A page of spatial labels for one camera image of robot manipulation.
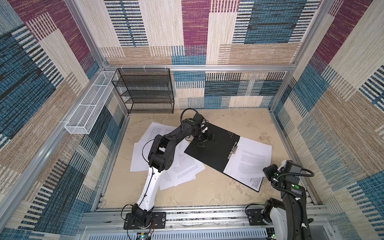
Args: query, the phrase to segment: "black wire mesh shelf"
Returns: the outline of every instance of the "black wire mesh shelf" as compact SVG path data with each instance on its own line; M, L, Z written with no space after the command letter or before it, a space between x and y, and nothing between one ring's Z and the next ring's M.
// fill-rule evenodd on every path
M129 113L173 113L175 100L168 68L119 68L115 86Z

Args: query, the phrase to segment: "mesh shelf tier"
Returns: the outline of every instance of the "mesh shelf tier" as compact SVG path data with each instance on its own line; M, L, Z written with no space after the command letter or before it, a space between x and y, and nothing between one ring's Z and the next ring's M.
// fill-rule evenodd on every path
M115 72L102 72L65 125L70 134L89 134L112 89Z
M175 103L167 68L119 68L112 80L129 113L173 113Z

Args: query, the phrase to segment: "black mounting plate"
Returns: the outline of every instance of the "black mounting plate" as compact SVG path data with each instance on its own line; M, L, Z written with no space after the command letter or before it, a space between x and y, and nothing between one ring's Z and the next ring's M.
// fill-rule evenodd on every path
M247 209L245 211L248 215L248 222L250 226L267 225L263 221L261 210L263 209Z
M140 224L138 221L135 221L133 219L132 213L128 213L125 216L125 221L124 221L124 230L132 230L132 229L140 229L140 227L145 227L142 224ZM160 229L160 228L165 228L166 227L166 212L152 212L152 218L156 221L155 228ZM147 229L150 229L152 227L152 223L149 224L149 227Z

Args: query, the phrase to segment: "white mesh basket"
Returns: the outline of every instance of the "white mesh basket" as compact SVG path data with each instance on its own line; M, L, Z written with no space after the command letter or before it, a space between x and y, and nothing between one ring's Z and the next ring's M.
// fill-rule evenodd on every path
M117 78L117 76L115 72L111 71L103 71L98 76L65 125L65 129L70 134L89 134L91 132L113 89L112 78Z

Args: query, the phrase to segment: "beige tabletop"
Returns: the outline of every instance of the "beige tabletop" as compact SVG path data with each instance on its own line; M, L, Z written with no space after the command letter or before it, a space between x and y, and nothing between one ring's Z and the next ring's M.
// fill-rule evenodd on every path
M258 142L272 145L272 163L280 165L288 154L272 122L267 109L199 109L210 123ZM139 199L147 177L147 171L130 172L133 144L138 142L152 122L179 126L182 110L174 114L132 114L116 163L104 196L103 208L121 208ZM183 118L193 117L186 111ZM231 179L205 165L196 179L176 187L157 191L155 207L239 205L264 203L270 197L280 199L266 178L260 192Z

